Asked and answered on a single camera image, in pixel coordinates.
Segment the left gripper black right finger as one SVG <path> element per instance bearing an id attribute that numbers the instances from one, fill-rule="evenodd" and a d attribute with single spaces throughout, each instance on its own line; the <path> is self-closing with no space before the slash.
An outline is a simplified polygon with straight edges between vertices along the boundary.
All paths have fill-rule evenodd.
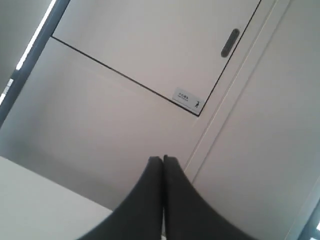
<path id="1" fill-rule="evenodd" d="M 164 222 L 168 240 L 253 240 L 216 212 L 186 177 L 178 159 L 163 157 Z"/>

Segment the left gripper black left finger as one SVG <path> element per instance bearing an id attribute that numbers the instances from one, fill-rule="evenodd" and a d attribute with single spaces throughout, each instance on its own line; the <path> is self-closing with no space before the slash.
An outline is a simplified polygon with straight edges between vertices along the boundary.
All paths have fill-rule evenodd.
<path id="1" fill-rule="evenodd" d="M 148 159 L 138 182 L 120 205 L 81 240 L 160 240 L 163 225 L 163 161 Z"/>

